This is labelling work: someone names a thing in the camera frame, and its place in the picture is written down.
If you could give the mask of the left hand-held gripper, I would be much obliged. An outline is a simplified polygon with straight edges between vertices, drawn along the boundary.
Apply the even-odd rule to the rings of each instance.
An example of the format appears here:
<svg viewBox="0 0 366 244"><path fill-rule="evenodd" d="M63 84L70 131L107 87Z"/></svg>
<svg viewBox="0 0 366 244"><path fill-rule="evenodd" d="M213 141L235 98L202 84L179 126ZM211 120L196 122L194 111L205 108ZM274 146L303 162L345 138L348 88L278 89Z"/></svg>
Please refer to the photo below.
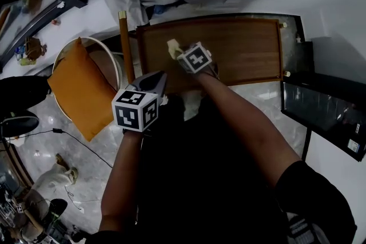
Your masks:
<svg viewBox="0 0 366 244"><path fill-rule="evenodd" d="M138 77L119 90L112 100L116 124L140 133L147 130L158 119L167 77L166 72L155 71Z"/></svg>

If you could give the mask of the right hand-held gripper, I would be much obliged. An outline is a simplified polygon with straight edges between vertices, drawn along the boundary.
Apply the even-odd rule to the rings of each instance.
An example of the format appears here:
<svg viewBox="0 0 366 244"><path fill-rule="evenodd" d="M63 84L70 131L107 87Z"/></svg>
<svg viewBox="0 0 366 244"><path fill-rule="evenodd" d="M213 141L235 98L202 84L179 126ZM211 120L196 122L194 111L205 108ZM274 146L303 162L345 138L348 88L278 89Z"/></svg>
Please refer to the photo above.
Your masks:
<svg viewBox="0 0 366 244"><path fill-rule="evenodd" d="M180 54L177 61L187 73L196 74L212 63L211 56L210 51L197 42Z"/></svg>

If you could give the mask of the pale yellow cloth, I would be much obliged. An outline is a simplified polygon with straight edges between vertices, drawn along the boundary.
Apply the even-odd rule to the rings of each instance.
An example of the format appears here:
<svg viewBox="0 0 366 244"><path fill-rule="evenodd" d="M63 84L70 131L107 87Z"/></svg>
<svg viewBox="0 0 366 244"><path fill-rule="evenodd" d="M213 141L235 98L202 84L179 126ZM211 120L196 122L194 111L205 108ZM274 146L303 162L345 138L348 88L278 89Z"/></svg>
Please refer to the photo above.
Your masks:
<svg viewBox="0 0 366 244"><path fill-rule="evenodd" d="M178 56L184 53L176 39L167 41L167 46L168 52L173 60L176 60Z"/></svg>

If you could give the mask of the person's left forearm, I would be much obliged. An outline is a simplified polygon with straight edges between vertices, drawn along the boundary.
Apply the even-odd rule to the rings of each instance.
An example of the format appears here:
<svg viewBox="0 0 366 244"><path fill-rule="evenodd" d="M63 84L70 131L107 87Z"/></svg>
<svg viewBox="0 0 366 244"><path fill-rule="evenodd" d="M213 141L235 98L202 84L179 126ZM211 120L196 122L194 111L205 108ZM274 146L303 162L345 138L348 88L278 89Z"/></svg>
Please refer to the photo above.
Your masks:
<svg viewBox="0 0 366 244"><path fill-rule="evenodd" d="M143 134L134 131L122 138L101 200L99 231L123 233L135 224L142 139Z"/></svg>

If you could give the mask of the person's right forearm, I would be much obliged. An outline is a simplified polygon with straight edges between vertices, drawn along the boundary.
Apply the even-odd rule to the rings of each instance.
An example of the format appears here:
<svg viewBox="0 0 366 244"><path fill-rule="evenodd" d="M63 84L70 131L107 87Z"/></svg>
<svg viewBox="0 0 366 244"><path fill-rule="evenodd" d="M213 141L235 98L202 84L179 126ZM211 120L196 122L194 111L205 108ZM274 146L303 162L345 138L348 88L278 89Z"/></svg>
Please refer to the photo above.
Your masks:
<svg viewBox="0 0 366 244"><path fill-rule="evenodd" d="M196 80L244 144L268 184L274 187L284 171L300 161L300 157L256 106L208 73L197 74Z"/></svg>

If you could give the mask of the black glass-door cabinet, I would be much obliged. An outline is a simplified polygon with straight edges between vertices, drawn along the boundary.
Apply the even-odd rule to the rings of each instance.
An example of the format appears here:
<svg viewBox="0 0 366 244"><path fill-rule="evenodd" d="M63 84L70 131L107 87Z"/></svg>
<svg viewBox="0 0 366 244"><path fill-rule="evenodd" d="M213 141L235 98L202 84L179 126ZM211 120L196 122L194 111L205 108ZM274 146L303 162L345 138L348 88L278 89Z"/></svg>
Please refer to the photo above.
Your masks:
<svg viewBox="0 0 366 244"><path fill-rule="evenodd" d="M366 157L366 84L299 72L281 82L282 113L356 161Z"/></svg>

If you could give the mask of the round white chair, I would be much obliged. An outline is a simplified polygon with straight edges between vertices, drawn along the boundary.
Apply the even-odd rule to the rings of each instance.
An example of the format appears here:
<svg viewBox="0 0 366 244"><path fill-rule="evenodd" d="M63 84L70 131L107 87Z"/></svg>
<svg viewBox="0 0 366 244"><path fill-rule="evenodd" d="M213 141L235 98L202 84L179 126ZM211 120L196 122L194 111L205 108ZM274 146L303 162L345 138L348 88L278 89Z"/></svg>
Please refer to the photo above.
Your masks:
<svg viewBox="0 0 366 244"><path fill-rule="evenodd" d="M81 43L85 47L89 57L93 60L93 62L98 66L101 73L104 75L109 84L118 91L124 84L124 78L126 78L123 74L124 69L124 60L122 58L122 53L114 53L109 50L109 48L100 40L93 37L76 37L72 38L65 43L63 48L57 54L55 62L52 68L52 74L55 72L59 63L66 57L67 53L72 49L75 41L80 38ZM72 121L68 116L67 112L62 108L61 104L59 104L57 98L55 97L55 101L66 116L69 121Z"/></svg>

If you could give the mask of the orange cushion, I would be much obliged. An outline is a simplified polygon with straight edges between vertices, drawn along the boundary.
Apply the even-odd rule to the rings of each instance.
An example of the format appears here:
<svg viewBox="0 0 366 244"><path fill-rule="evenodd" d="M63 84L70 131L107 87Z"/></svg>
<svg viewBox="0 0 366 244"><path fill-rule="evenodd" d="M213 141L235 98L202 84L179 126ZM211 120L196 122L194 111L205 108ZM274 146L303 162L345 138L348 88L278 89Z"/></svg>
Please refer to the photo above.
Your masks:
<svg viewBox="0 0 366 244"><path fill-rule="evenodd" d="M117 91L89 57L80 38L47 81L88 142L112 122L112 100Z"/></svg>

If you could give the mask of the person's black clothing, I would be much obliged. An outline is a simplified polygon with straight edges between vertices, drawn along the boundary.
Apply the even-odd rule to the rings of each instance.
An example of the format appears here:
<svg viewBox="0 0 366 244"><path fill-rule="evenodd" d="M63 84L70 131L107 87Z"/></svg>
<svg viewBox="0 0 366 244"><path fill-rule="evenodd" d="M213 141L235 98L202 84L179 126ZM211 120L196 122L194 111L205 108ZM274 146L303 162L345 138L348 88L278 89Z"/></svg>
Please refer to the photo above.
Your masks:
<svg viewBox="0 0 366 244"><path fill-rule="evenodd" d="M142 144L135 224L86 244L352 244L347 200L304 161L272 187L209 98L189 121L178 99L161 111Z"/></svg>

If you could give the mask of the small brown bag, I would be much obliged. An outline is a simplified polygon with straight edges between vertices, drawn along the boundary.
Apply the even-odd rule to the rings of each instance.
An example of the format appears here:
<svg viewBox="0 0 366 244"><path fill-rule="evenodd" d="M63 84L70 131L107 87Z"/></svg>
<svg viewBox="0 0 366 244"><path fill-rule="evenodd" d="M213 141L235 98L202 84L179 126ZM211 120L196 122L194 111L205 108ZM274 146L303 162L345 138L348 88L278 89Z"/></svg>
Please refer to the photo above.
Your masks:
<svg viewBox="0 0 366 244"><path fill-rule="evenodd" d="M25 54L30 61L36 61L47 52L47 46L42 45L38 38L27 37L25 42Z"/></svg>

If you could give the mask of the black office chair seat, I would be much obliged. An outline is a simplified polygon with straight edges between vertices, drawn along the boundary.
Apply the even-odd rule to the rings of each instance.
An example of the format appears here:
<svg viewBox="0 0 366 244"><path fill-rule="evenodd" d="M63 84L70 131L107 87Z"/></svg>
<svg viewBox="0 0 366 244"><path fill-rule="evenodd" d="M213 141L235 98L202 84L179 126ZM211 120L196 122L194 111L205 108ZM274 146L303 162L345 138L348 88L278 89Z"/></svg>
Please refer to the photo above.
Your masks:
<svg viewBox="0 0 366 244"><path fill-rule="evenodd" d="M39 118L28 110L9 112L0 118L0 137L18 137L31 132L38 125Z"/></svg>

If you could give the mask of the black round stool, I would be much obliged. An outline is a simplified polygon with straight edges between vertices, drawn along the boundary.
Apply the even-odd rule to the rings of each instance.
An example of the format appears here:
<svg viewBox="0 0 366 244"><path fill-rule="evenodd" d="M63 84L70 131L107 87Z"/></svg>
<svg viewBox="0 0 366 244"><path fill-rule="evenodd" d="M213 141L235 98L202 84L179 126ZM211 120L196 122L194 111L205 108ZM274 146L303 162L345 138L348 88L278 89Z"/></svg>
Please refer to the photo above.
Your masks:
<svg viewBox="0 0 366 244"><path fill-rule="evenodd" d="M67 208L67 201L64 199L52 199L46 216L42 220L42 226L46 229L56 222Z"/></svg>

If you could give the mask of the wooden shelf with clutter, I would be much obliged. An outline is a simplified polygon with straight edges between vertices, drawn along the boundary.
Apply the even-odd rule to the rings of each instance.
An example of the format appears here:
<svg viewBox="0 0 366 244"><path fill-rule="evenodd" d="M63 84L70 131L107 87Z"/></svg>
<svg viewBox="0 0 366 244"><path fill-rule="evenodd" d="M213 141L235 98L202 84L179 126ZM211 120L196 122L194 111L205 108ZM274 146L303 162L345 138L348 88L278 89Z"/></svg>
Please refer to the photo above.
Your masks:
<svg viewBox="0 0 366 244"><path fill-rule="evenodd" d="M85 244L88 233L75 226L66 227L61 222L62 215L47 230L41 242L25 241L21 236L21 228L28 220L21 206L23 200L24 197L16 197L14 190L7 184L0 183L0 244Z"/></svg>

